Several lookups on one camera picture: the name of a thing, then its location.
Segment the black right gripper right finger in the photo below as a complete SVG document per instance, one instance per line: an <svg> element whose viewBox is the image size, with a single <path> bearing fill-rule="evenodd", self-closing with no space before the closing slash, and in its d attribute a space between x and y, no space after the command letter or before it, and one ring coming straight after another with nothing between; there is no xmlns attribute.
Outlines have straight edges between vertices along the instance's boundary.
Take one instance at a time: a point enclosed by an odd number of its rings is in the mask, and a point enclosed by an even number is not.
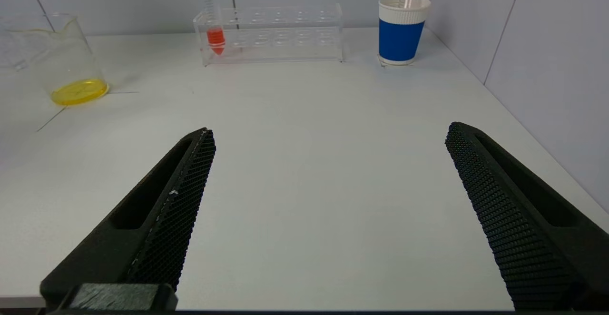
<svg viewBox="0 0 609 315"><path fill-rule="evenodd" d="M444 143L516 311L606 312L607 232L483 131Z"/></svg>

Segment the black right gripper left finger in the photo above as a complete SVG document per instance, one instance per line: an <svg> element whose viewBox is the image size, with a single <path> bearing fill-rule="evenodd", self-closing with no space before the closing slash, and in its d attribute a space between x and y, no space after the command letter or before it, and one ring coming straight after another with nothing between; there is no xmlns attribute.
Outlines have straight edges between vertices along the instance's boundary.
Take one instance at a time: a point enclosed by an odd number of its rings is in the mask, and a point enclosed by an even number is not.
<svg viewBox="0 0 609 315"><path fill-rule="evenodd" d="M48 309L83 283L176 290L215 153L208 128L181 138L43 279L40 294Z"/></svg>

